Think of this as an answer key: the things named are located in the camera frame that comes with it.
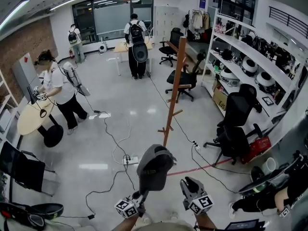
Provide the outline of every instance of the coat rack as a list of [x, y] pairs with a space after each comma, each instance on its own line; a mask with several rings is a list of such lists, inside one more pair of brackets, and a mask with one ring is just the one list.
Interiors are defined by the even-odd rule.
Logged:
[[174, 112], [174, 106], [175, 106], [175, 103], [176, 103], [178, 89], [179, 88], [192, 87], [191, 85], [180, 85], [181, 71], [182, 71], [182, 68], [183, 68], [183, 66], [186, 62], [186, 54], [185, 54], [186, 41], [187, 41], [186, 37], [181, 37], [179, 48], [175, 47], [169, 41], [166, 42], [176, 53], [178, 53], [178, 61], [177, 61], [177, 67], [176, 67], [176, 70], [175, 70], [175, 76], [174, 76], [174, 81], [173, 81], [172, 96], [171, 96], [171, 99], [167, 100], [167, 103], [170, 103], [170, 107], [169, 107], [169, 114], [168, 114], [166, 129], [163, 128], [162, 130], [158, 130], [158, 132], [162, 132], [164, 134], [164, 144], [163, 144], [163, 146], [167, 145], [169, 131], [170, 130], [173, 131], [173, 128], [171, 127], [172, 117], [174, 117], [174, 116], [178, 115], [179, 113], [183, 112], [183, 110], [179, 110], [179, 111]]

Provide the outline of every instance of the black round table base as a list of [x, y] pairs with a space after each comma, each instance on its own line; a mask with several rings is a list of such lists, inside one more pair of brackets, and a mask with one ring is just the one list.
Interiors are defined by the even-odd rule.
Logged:
[[63, 137], [63, 127], [60, 125], [53, 125], [47, 130], [46, 136], [44, 136], [44, 144], [47, 147], [54, 147], [60, 143]]

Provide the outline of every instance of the table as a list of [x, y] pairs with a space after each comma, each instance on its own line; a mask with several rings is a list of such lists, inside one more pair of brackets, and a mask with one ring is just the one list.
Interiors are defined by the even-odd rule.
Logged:
[[[146, 47], [148, 48], [148, 51], [153, 49], [151, 40], [147, 42]], [[114, 53], [116, 54], [115, 61], [116, 61], [117, 73], [119, 76], [120, 76], [120, 69], [119, 69], [119, 63], [118, 63], [117, 57], [120, 58], [120, 62], [123, 62], [121, 53], [124, 53], [124, 52], [128, 52], [128, 46], [126, 46], [126, 41], [119, 42], [114, 49]], [[152, 72], [152, 61], [150, 58], [150, 53], [149, 53], [149, 72], [150, 73]]]
[[[40, 108], [46, 110], [47, 114], [41, 118]], [[44, 137], [44, 143], [47, 147], [56, 146], [63, 137], [63, 127], [61, 127], [56, 120], [52, 117], [51, 111], [54, 107], [53, 100], [38, 101], [35, 104], [28, 103], [27, 106], [21, 112], [18, 122], [17, 131], [21, 135], [27, 135], [35, 130], [38, 130], [40, 134]], [[42, 124], [49, 117], [53, 122], [48, 130], [46, 130]]]

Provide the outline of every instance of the round wooden table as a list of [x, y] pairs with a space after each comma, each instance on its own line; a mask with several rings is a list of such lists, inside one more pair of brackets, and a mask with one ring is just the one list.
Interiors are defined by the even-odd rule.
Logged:
[[[51, 111], [54, 107], [53, 100], [37, 101], [35, 104], [28, 103], [21, 112], [18, 123], [17, 131], [21, 135], [27, 135], [35, 130], [38, 130], [44, 137], [44, 143], [47, 147], [56, 146], [63, 137], [63, 128], [52, 117]], [[41, 109], [46, 110], [46, 115], [41, 118]], [[49, 117], [54, 123], [48, 130], [43, 127], [43, 122]]]

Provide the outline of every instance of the black chair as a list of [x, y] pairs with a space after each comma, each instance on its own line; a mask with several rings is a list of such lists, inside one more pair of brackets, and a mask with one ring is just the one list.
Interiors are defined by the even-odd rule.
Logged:
[[46, 164], [36, 158], [31, 152], [19, 151], [7, 141], [3, 144], [0, 153], [0, 170], [15, 179], [15, 182], [26, 189], [32, 189], [44, 193], [50, 197], [53, 194], [42, 191], [44, 171], [55, 173], [46, 169]]
[[[186, 94], [187, 96], [192, 98], [192, 102], [193, 102], [193, 96], [191, 94], [189, 94], [186, 89], [188, 89], [189, 91], [193, 88], [196, 87], [196, 83], [197, 83], [197, 75], [198, 75], [198, 67], [201, 61], [203, 61], [205, 58], [205, 52], [200, 52], [197, 55], [197, 60], [198, 62], [195, 64], [195, 66], [192, 69], [191, 73], [186, 73], [186, 67], [184, 67], [184, 72], [181, 72], [181, 77], [180, 77], [180, 85], [191, 85], [192, 87], [189, 88], [179, 88], [178, 89], [178, 96], [176, 99], [176, 103], [179, 102], [179, 97], [181, 95], [181, 93]], [[174, 82], [174, 76], [175, 76], [175, 70], [172, 71], [172, 73], [169, 75], [167, 82], [170, 84], [173, 84]], [[165, 93], [168, 94], [169, 91], [172, 91], [172, 89], [167, 89], [165, 90]]]
[[240, 90], [242, 91], [228, 95], [225, 118], [218, 123], [217, 138], [213, 140], [214, 143], [206, 142], [203, 145], [203, 147], [212, 145], [221, 148], [221, 152], [213, 164], [214, 167], [222, 155], [231, 157], [234, 165], [236, 157], [243, 157], [249, 153], [250, 146], [247, 138], [254, 134], [257, 134], [260, 138], [263, 136], [257, 124], [253, 124], [255, 129], [247, 135], [239, 127], [246, 123], [257, 96], [257, 90], [248, 84], [241, 86]]
[[[169, 42], [172, 43], [175, 47], [179, 47], [179, 43], [180, 43], [180, 37], [184, 36], [183, 33], [180, 32], [180, 29], [175, 27], [172, 29], [171, 31], [171, 36], [170, 36], [170, 40]], [[173, 67], [173, 63], [172, 61], [176, 61], [176, 59], [174, 59], [172, 56], [177, 56], [177, 53], [170, 47], [170, 46], [165, 46], [165, 42], [164, 38], [163, 41], [161, 41], [160, 43], [163, 44], [163, 47], [159, 48], [159, 51], [165, 55], [167, 55], [167, 57], [162, 57], [162, 61], [159, 64], [162, 64], [163, 62], [166, 61], [170, 61], [171, 63], [171, 67]]]

